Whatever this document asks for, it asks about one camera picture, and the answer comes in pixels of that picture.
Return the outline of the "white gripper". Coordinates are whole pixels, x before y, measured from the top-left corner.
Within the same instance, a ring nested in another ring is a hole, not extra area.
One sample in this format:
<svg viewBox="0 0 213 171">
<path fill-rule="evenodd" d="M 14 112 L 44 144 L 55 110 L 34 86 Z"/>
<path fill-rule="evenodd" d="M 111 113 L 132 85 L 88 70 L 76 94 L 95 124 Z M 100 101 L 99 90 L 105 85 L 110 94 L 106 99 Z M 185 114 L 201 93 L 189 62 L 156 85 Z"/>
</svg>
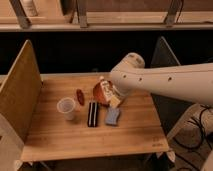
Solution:
<svg viewBox="0 0 213 171">
<path fill-rule="evenodd" d="M 124 95 L 116 89 L 111 81 L 106 80 L 103 76 L 100 76 L 99 80 L 105 100 L 110 101 L 112 108 L 117 108 L 121 103 L 120 99 L 124 98 Z"/>
</svg>

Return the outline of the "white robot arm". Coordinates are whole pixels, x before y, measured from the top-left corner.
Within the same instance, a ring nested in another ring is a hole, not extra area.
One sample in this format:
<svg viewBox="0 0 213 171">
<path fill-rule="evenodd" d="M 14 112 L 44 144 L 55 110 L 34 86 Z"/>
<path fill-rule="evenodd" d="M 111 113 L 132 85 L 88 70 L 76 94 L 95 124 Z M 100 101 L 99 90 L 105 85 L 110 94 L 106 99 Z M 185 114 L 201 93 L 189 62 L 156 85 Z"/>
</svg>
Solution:
<svg viewBox="0 0 213 171">
<path fill-rule="evenodd" d="M 109 73 L 116 90 L 127 96 L 132 89 L 213 106 L 213 63 L 146 68 L 137 53 L 128 53 Z"/>
</svg>

